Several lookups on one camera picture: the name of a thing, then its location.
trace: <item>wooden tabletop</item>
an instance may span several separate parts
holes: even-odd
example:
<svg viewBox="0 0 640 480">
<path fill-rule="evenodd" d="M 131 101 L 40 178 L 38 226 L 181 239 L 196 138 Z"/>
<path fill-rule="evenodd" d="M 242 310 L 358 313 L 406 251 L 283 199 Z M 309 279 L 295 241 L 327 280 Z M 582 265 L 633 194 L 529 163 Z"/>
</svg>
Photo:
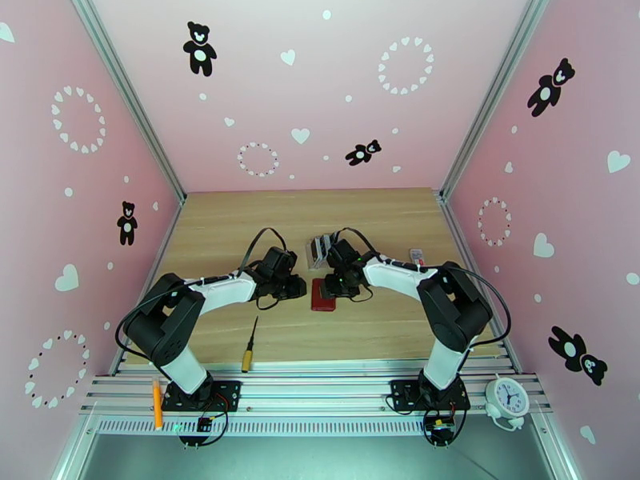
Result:
<svg viewBox="0 0 640 480">
<path fill-rule="evenodd" d="M 352 226 L 379 252 L 409 261 L 409 249 L 423 249 L 427 264 L 461 262 L 430 189 L 310 190 L 190 194 L 178 219 L 158 276 L 180 278 L 227 274 L 237 269 L 257 232 L 275 228 L 298 255 L 294 269 L 307 283 L 305 297 L 258 311 L 255 302 L 235 304 L 200 317 L 189 345 L 200 362 L 240 362 L 256 315 L 254 361 L 427 358 L 434 343 L 422 304 L 391 290 L 374 288 L 368 302 L 339 299 L 333 312 L 312 311 L 311 281 L 327 270 L 308 270 L 305 244 L 315 235 Z M 345 232 L 360 252 L 366 248 Z M 251 259 L 271 246 L 264 234 Z M 493 335 L 487 328 L 483 339 Z M 494 355 L 480 347 L 476 354 Z M 140 363 L 128 357 L 128 363 Z"/>
</svg>

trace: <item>clock face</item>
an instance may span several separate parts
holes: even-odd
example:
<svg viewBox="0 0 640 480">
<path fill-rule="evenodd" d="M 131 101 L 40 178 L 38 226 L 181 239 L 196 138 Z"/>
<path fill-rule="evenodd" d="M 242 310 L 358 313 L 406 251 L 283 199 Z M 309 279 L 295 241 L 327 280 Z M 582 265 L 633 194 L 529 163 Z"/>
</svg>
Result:
<svg viewBox="0 0 640 480">
<path fill-rule="evenodd" d="M 513 414 L 520 414 L 526 408 L 524 393 L 511 382 L 500 382 L 496 388 L 496 395 L 502 407 Z"/>
</svg>

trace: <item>screwdriver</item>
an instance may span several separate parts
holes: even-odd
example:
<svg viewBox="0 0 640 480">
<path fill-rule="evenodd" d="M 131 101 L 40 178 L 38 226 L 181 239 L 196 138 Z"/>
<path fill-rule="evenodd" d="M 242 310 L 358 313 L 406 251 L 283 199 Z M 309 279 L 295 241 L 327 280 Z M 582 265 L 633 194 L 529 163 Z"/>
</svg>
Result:
<svg viewBox="0 0 640 480">
<path fill-rule="evenodd" d="M 254 335 L 255 335 L 255 326 L 258 324 L 258 317 L 255 317 L 254 330 L 251 332 L 251 338 L 249 338 L 249 343 L 246 344 L 245 354 L 242 357 L 242 372 L 246 374 L 251 367 L 251 359 L 254 357 Z"/>
</svg>

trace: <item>alarm clock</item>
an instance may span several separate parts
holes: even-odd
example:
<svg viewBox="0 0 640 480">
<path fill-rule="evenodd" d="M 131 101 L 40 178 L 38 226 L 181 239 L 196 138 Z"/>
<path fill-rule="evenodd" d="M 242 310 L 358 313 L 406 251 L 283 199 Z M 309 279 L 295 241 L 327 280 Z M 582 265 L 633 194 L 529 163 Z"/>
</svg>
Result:
<svg viewBox="0 0 640 480">
<path fill-rule="evenodd" d="M 494 420 L 497 427 L 505 431 L 522 428 L 524 416 L 529 412 L 529 396 L 520 382 L 508 377 L 498 377 L 487 384 L 485 396 L 486 414 Z M 505 418 L 510 426 L 499 423 L 500 418 Z"/>
</svg>

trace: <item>black teddy bear decal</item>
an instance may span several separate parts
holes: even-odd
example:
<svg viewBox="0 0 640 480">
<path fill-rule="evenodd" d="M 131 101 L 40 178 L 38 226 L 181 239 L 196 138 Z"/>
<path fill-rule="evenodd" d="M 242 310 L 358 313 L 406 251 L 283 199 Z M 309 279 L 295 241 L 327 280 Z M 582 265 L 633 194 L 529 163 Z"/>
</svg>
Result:
<svg viewBox="0 0 640 480">
<path fill-rule="evenodd" d="M 368 146 L 357 144 L 355 150 L 349 152 L 345 159 L 349 161 L 350 166 L 357 166 L 361 162 L 369 162 L 371 155 L 380 152 L 382 148 L 378 144 L 378 140 L 374 139 Z"/>
<path fill-rule="evenodd" d="M 565 359 L 565 367 L 572 372 L 584 370 L 596 386 L 602 385 L 602 379 L 608 370 L 606 363 L 586 352 L 586 345 L 579 334 L 570 337 L 562 328 L 551 328 L 557 339 L 549 337 L 551 349 Z"/>
<path fill-rule="evenodd" d="M 120 243 L 130 246 L 134 244 L 134 230 L 138 228 L 138 222 L 134 217 L 135 204 L 122 202 L 122 216 L 118 219 L 120 227 Z"/>
<path fill-rule="evenodd" d="M 209 27 L 192 21 L 189 21 L 187 26 L 191 34 L 191 41 L 185 42 L 182 49 L 185 53 L 191 54 L 191 71 L 198 74 L 200 68 L 202 68 L 202 74 L 210 76 L 214 70 L 211 60 L 216 59 L 218 56 L 211 44 L 206 41 L 209 38 Z"/>
<path fill-rule="evenodd" d="M 560 92 L 562 91 L 560 87 L 571 80 L 574 75 L 575 70 L 569 63 L 569 60 L 563 58 L 558 68 L 555 69 L 553 76 L 546 74 L 541 77 L 538 81 L 540 87 L 531 95 L 526 104 L 529 108 L 535 106 L 531 115 L 537 117 L 545 111 L 545 108 L 547 108 L 549 104 L 555 106 L 560 99 Z"/>
</svg>

